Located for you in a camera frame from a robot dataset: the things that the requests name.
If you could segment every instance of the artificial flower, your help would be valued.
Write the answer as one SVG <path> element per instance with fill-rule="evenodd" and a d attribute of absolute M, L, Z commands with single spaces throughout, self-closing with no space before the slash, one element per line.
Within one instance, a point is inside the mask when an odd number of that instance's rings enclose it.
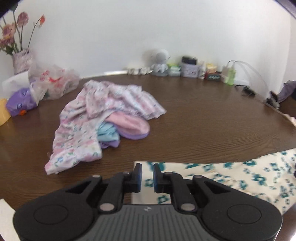
<path fill-rule="evenodd" d="M 29 18 L 26 12 L 21 12 L 17 17 L 17 25 L 19 28 L 27 25 L 28 21 L 29 21 Z"/>
<path fill-rule="evenodd" d="M 5 47 L 8 44 L 12 45 L 15 42 L 15 38 L 11 37 L 9 39 L 0 39 L 0 47 Z"/>
<path fill-rule="evenodd" d="M 42 15 L 41 18 L 40 18 L 40 25 L 39 25 L 39 27 L 42 27 L 42 25 L 44 24 L 44 22 L 45 22 L 45 17 L 44 17 L 44 15 Z"/>
<path fill-rule="evenodd" d="M 15 23 L 6 24 L 2 29 L 2 35 L 4 39 L 10 39 L 14 36 L 16 31 Z"/>

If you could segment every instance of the small box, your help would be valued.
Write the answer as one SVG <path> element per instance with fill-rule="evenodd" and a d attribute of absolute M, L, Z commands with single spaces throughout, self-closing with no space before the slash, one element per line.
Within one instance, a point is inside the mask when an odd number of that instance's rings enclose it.
<path fill-rule="evenodd" d="M 190 56 L 183 56 L 182 57 L 182 62 L 183 63 L 186 63 L 186 64 L 196 65 L 197 59 L 196 58 L 193 58 L 193 57 L 190 57 Z"/>
<path fill-rule="evenodd" d="M 181 63 L 181 75 L 183 77 L 197 78 L 199 65 Z"/>
<path fill-rule="evenodd" d="M 172 70 L 168 70 L 168 75 L 171 77 L 178 77 L 181 75 L 181 71 L 172 71 Z"/>
<path fill-rule="evenodd" d="M 221 80 L 221 73 L 215 72 L 213 74 L 206 73 L 205 74 L 206 80 L 213 80 L 213 81 L 220 81 Z"/>

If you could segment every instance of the white wall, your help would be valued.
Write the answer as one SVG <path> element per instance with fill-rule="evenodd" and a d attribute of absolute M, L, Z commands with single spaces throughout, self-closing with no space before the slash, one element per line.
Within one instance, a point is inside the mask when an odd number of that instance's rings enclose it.
<path fill-rule="evenodd" d="M 46 22 L 31 47 L 39 61 L 96 76 L 128 66 L 145 66 L 153 48 L 165 48 L 171 62 L 192 55 L 222 67 L 229 60 L 254 66 L 277 91 L 286 68 L 290 16 L 273 0 L 24 0 L 25 43 L 34 20 Z M 12 75 L 0 54 L 0 81 Z M 247 78 L 242 71 L 239 78 Z M 255 87 L 265 90 L 255 75 Z"/>
<path fill-rule="evenodd" d="M 289 56 L 283 83 L 287 82 L 288 80 L 296 80 L 296 19 L 293 17 L 291 17 Z"/>

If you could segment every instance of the floral pink clothing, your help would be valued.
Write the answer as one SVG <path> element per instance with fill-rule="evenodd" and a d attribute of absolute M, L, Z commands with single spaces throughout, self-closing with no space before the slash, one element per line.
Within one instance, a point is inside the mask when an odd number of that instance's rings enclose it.
<path fill-rule="evenodd" d="M 55 132 L 53 154 L 45 165 L 46 173 L 59 173 L 80 161 L 102 158 L 96 132 L 102 121 L 117 110 L 146 120 L 166 112 L 141 86 L 90 80 L 59 116 L 60 126 Z"/>

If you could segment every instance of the flower vase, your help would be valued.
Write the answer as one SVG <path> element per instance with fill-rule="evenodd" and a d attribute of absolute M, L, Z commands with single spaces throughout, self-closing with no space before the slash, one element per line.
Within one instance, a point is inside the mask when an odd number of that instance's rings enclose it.
<path fill-rule="evenodd" d="M 35 65 L 35 59 L 30 49 L 24 49 L 12 56 L 12 64 L 15 74 L 28 71 Z"/>

